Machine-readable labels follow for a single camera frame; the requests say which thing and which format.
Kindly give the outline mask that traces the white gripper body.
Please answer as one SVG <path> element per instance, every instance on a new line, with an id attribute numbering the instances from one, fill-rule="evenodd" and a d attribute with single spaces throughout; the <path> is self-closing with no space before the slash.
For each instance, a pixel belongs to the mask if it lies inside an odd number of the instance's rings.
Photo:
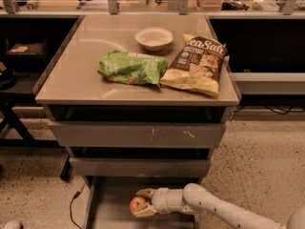
<path id="1" fill-rule="evenodd" d="M 152 195 L 152 207 L 159 214 L 181 212 L 185 207 L 182 189 L 159 188 Z"/>

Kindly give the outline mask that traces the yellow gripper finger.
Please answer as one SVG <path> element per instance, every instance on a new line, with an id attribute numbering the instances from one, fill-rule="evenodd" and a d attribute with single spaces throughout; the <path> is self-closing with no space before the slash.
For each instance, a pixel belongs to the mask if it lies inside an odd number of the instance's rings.
<path id="1" fill-rule="evenodd" d="M 137 218 L 151 217 L 155 213 L 156 210 L 149 203 L 138 205 L 132 210 L 132 214 Z"/>
<path id="2" fill-rule="evenodd" d="M 155 193 L 155 189 L 153 189 L 153 188 L 141 189 L 141 190 L 136 192 L 136 194 L 139 197 L 142 197 L 142 198 L 145 198 L 145 199 L 152 199 L 154 193 Z"/>

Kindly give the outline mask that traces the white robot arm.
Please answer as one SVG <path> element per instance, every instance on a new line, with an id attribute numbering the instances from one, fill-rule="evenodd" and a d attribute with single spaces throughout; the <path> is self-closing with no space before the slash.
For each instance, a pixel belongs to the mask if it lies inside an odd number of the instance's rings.
<path id="1" fill-rule="evenodd" d="M 304 206 L 294 211 L 288 223 L 283 224 L 217 198 L 195 183 L 189 183 L 183 189 L 139 190 L 130 202 L 130 212 L 137 218 L 174 212 L 186 215 L 209 212 L 233 229 L 305 229 Z"/>

